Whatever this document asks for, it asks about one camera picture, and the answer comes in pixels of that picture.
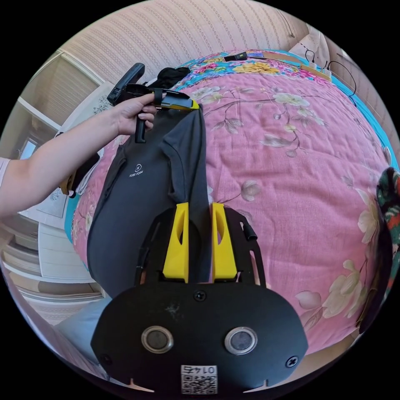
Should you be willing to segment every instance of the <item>floral blanket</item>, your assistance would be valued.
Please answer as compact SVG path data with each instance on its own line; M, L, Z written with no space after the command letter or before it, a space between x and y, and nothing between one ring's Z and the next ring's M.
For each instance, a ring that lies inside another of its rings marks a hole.
M374 130L333 83L286 62L227 63L224 55L185 64L192 72L173 89L203 105L210 203L252 224L268 287L299 314L312 353L355 330L375 274L375 188L388 164ZM75 211L72 241L83 262L125 140L105 148Z

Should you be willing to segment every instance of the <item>screw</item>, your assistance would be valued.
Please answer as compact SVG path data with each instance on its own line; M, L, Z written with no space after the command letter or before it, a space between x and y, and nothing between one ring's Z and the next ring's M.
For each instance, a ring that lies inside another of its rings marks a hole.
M195 291L193 297L196 301L204 301L207 295L203 290L197 290Z
M111 360L110 356L108 356L107 354L101 354L100 361L102 361L106 365L112 364L112 360Z
M292 368L299 362L299 357L293 356L286 361L286 368Z

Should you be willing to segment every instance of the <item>hand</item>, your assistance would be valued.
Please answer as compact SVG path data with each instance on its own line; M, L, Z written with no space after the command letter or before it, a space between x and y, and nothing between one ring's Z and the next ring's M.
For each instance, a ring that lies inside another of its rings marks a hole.
M116 118L117 135L134 135L136 119L145 121L146 130L152 129L157 109L151 105L154 94L148 94L119 103L111 110Z

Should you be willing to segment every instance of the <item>pillow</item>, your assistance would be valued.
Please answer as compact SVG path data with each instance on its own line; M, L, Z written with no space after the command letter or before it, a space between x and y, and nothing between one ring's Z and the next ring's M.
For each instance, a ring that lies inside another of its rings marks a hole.
M306 49L309 49L315 53L315 63L321 68L324 68L325 63L329 64L330 61L329 49L325 36L314 27L308 24L307 26L309 34L296 43L294 47L289 50L289 53L296 54L301 58L308 58L308 60L311 61L313 59L312 53L307 52L307 56L305 56Z
M93 301L54 327L87 359L97 365L99 362L90 346L90 341L92 340L101 313L110 301L110 297Z

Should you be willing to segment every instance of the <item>finger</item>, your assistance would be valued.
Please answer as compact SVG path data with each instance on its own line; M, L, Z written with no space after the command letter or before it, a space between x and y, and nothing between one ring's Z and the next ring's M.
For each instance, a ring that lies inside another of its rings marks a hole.
M142 103L143 105L147 105L147 104L152 103L154 101L154 98L155 98L154 93L150 93L148 95L136 97L136 101L139 100L139 102Z
M145 121L146 129L153 129L153 123L150 121Z
M147 105L142 109L143 113L155 114L157 112L157 108L153 105Z
M154 121L154 114L139 114L138 117L143 120L143 121L150 121L153 122Z

